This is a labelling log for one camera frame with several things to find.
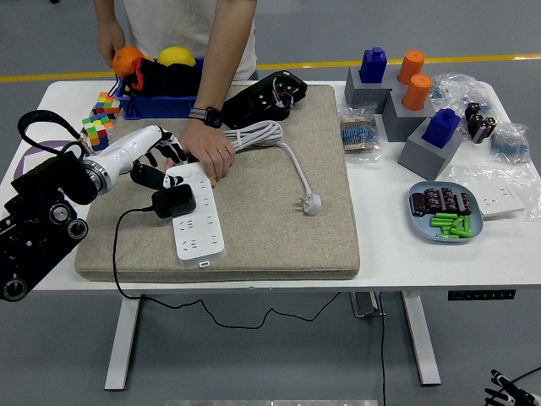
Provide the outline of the person's left hand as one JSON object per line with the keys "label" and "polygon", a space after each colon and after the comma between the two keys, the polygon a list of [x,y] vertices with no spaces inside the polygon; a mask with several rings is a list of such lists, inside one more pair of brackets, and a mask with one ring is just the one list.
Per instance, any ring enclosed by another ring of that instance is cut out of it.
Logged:
{"label": "person's left hand", "polygon": [[180,145],[186,154],[195,157],[203,165],[213,187],[227,176],[235,162],[236,151],[224,132],[195,118],[188,120]]}

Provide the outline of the person's right hand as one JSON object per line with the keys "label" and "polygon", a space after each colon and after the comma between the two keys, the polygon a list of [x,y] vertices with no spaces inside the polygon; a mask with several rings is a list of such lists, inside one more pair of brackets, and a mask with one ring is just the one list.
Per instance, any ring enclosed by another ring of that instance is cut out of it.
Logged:
{"label": "person's right hand", "polygon": [[97,50],[109,68],[116,52],[125,45],[123,28],[116,20],[98,23]]}

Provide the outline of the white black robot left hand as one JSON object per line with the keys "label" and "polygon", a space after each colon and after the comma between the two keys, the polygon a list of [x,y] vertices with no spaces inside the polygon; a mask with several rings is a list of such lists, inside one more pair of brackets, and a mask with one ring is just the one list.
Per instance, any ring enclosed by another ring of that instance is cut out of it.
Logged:
{"label": "white black robot left hand", "polygon": [[150,150],[156,148],[175,163],[185,163],[187,157],[173,133],[157,125],[137,129],[110,144],[97,155],[85,159],[87,173],[94,179],[98,193],[109,192],[121,174],[130,173],[137,184],[150,189],[168,189],[179,184],[156,169],[156,159]]}

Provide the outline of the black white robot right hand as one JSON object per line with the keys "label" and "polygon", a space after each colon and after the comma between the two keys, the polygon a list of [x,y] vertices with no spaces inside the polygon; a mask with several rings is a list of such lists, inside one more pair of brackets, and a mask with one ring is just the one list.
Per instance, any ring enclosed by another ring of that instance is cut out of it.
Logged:
{"label": "black white robot right hand", "polygon": [[517,387],[499,371],[491,371],[491,382],[500,388],[485,388],[487,398],[485,405],[540,405],[540,396]]}

